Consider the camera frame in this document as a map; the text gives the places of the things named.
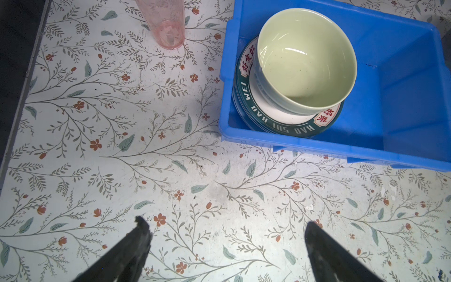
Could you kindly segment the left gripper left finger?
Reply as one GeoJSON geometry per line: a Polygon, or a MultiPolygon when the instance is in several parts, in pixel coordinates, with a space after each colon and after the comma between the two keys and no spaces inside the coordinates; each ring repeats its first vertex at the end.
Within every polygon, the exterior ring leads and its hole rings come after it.
{"type": "Polygon", "coordinates": [[[76,282],[137,282],[148,258],[153,238],[143,217],[135,218],[136,227],[111,248],[76,282]]]}

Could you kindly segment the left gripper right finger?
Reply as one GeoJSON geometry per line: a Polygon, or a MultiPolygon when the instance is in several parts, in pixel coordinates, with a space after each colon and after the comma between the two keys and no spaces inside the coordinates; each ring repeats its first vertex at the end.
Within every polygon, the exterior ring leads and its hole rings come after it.
{"type": "Polygon", "coordinates": [[[306,226],[305,244],[318,282],[381,282],[316,223],[306,226]]]}

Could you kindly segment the green rimmed white plate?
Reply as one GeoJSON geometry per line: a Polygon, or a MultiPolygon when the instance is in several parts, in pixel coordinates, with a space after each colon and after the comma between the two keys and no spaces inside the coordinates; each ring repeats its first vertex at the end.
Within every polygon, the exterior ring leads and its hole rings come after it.
{"type": "Polygon", "coordinates": [[[311,138],[329,129],[342,112],[343,103],[313,115],[296,115],[277,109],[268,102],[252,74],[258,38],[238,57],[233,86],[234,105],[246,125],[255,131],[311,138]]]}

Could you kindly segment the light green bowl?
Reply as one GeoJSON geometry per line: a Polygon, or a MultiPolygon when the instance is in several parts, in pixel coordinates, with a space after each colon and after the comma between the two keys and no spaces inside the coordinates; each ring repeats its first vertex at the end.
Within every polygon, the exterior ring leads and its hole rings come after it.
{"type": "Polygon", "coordinates": [[[263,25],[252,71],[268,103],[313,115],[346,100],[358,64],[349,38],[334,21],[311,9],[290,8],[263,25]]]}

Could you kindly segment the pink plastic cup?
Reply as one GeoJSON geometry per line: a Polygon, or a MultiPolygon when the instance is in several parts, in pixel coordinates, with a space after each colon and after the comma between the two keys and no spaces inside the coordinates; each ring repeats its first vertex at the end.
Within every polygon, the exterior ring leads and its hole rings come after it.
{"type": "Polygon", "coordinates": [[[164,49],[181,47],[185,40],[184,1],[137,0],[137,6],[157,42],[164,49]]]}

